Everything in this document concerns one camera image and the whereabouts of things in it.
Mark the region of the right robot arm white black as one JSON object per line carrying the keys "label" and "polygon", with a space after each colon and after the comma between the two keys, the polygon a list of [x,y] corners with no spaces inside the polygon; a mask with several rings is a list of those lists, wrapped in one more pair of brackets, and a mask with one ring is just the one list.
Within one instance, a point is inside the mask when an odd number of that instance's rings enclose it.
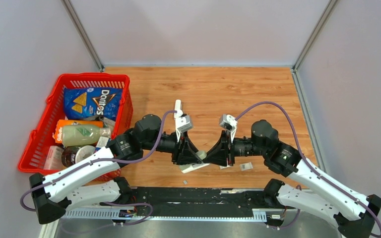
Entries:
{"label": "right robot arm white black", "polygon": [[250,138],[233,136],[235,122],[221,122],[224,130],[219,141],[203,161],[222,167],[232,166],[237,156],[263,156],[264,165],[272,172],[305,185],[312,193],[299,191],[271,179],[264,188],[264,203],[271,208],[279,204],[317,216],[338,229],[345,238],[368,238],[381,222],[378,214],[381,198],[364,195],[341,184],[313,164],[296,148],[282,142],[278,131],[266,120],[252,124]]}

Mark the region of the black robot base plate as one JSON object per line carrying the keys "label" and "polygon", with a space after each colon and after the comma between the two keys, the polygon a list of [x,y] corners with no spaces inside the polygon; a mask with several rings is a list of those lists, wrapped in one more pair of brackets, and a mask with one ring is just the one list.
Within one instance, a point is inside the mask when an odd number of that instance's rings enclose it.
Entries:
{"label": "black robot base plate", "polygon": [[231,217],[245,218],[253,209],[276,209],[283,205],[267,198],[263,190],[191,187],[137,187],[122,195],[117,204],[137,203],[137,213],[146,215],[152,205],[153,217]]}

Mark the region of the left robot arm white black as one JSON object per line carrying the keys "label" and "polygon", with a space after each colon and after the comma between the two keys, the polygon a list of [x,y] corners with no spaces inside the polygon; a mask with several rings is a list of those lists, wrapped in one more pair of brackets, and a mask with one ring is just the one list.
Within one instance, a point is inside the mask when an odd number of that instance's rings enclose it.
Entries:
{"label": "left robot arm white black", "polygon": [[82,161],[53,174],[36,173],[30,176],[30,194],[39,224],[51,223],[73,209],[97,203],[130,203],[132,192],[124,177],[106,183],[88,185],[106,173],[129,164],[146,160],[154,152],[170,153],[174,163],[190,152],[190,164],[201,161],[198,150],[189,142],[187,131],[192,128],[188,115],[175,116],[176,130],[165,134],[162,129],[168,113],[162,118],[146,115],[133,128],[110,140],[106,146]]}

